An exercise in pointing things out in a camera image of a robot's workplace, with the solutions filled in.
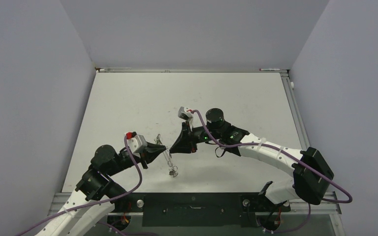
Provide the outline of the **key with grey tag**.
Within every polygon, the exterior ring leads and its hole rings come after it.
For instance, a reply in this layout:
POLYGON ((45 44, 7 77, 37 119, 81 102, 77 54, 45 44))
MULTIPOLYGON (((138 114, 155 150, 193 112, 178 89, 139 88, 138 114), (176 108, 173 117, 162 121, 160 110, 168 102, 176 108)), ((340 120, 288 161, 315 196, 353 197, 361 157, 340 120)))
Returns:
POLYGON ((169 175, 172 177, 176 177, 178 175, 178 167, 177 166, 172 166, 169 169, 169 175))

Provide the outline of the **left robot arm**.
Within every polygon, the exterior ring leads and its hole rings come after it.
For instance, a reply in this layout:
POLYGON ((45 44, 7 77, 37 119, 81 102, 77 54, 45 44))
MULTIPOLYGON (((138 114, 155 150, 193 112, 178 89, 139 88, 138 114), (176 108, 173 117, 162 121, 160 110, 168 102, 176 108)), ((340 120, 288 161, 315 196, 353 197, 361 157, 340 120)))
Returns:
POLYGON ((20 232, 22 236, 38 226, 39 236, 82 236, 107 213, 122 211, 127 205, 127 197, 142 184, 142 169, 147 169, 161 153, 164 145, 147 143, 132 150, 132 145, 117 152, 111 145, 98 147, 91 164, 82 175, 70 197, 60 210, 20 232), (130 190, 116 183, 112 176, 135 167, 138 182, 130 190))

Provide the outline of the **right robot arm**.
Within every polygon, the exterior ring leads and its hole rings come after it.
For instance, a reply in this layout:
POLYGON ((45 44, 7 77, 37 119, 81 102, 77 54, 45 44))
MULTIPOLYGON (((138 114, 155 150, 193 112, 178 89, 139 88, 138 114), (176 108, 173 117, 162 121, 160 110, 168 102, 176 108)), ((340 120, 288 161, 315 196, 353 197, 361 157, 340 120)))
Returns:
POLYGON ((190 154, 197 152, 200 143, 215 144, 224 153, 252 158, 288 174, 289 179, 270 181, 261 190, 258 203, 264 210, 272 210, 277 204, 293 199, 311 205, 319 205, 324 200, 334 174, 317 149, 300 150, 269 142, 227 122, 219 108, 210 109, 206 120, 195 127, 192 123, 196 113, 187 107, 179 108, 182 129, 170 153, 190 154))

